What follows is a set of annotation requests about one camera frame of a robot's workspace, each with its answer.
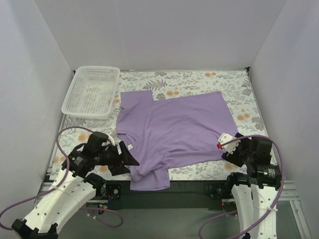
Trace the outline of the purple t shirt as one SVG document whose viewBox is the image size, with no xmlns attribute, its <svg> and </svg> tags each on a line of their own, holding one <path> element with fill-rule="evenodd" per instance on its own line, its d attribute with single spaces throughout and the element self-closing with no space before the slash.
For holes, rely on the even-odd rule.
<svg viewBox="0 0 319 239">
<path fill-rule="evenodd" d="M 238 132 L 220 92 L 157 101 L 150 90 L 122 92 L 120 107 L 117 136 L 139 163 L 133 191 L 166 189 L 171 168 L 220 160 L 219 137 Z"/>
</svg>

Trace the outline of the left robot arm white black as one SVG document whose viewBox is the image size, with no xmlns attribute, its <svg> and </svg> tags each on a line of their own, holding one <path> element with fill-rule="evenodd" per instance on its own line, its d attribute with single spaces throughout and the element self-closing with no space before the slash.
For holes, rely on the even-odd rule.
<svg viewBox="0 0 319 239">
<path fill-rule="evenodd" d="M 86 143 L 70 152 L 49 192 L 11 228 L 21 239 L 56 239 L 67 221 L 89 200 L 114 197 L 106 180 L 93 173 L 96 166 L 107 166 L 117 176 L 129 173 L 129 166 L 138 165 L 123 141 L 114 144 L 108 135 L 93 132 Z"/>
</svg>

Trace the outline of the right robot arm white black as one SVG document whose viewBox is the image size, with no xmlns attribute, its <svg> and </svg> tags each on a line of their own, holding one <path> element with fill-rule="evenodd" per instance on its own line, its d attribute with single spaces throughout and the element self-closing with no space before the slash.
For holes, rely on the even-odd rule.
<svg viewBox="0 0 319 239">
<path fill-rule="evenodd" d="M 231 173 L 225 186 L 226 194 L 235 200 L 241 239 L 277 237 L 277 201 L 284 178 L 280 167 L 271 163 L 274 145 L 261 135 L 222 133 L 218 139 L 222 159 L 247 168 L 246 173 Z"/>
</svg>

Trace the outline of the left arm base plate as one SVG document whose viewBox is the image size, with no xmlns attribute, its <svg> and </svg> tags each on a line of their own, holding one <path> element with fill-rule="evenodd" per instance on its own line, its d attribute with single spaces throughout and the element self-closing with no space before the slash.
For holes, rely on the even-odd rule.
<svg viewBox="0 0 319 239">
<path fill-rule="evenodd" d="M 122 187 L 120 184 L 104 184 L 97 190 L 94 199 L 97 200 L 119 200 L 121 198 Z"/>
</svg>

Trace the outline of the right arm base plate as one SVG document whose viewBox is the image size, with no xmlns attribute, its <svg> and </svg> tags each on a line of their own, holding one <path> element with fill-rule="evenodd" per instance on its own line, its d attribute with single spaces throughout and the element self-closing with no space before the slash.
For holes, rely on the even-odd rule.
<svg viewBox="0 0 319 239">
<path fill-rule="evenodd" d="M 208 183 L 203 190 L 210 199 L 233 199 L 231 189 L 227 183 Z"/>
</svg>

